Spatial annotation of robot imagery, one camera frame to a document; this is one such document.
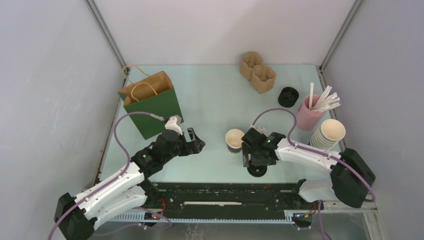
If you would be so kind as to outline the black paper coffee cup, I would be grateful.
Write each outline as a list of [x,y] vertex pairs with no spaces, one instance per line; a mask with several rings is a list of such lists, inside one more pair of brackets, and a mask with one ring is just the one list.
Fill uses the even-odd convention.
[[237,154],[242,150],[242,137],[245,133],[240,129],[230,129],[225,134],[227,149],[232,154]]

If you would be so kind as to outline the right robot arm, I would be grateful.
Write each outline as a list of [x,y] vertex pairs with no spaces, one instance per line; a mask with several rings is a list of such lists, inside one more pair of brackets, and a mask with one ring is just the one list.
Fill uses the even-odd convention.
[[319,180],[301,179],[291,194],[291,204],[304,209],[312,202],[337,199],[359,209],[367,201],[376,176],[359,153],[322,150],[273,132],[269,136],[250,128],[241,138],[243,164],[254,177],[262,177],[278,161],[301,164],[326,175]]

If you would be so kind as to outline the green paper bag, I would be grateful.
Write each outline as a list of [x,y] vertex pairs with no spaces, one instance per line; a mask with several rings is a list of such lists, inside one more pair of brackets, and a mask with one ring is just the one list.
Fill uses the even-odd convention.
[[129,85],[118,91],[127,113],[147,112],[165,119],[178,115],[184,121],[177,94],[170,77],[165,71],[148,74],[140,67],[130,64],[122,69],[130,74],[141,73],[144,79],[126,76]]

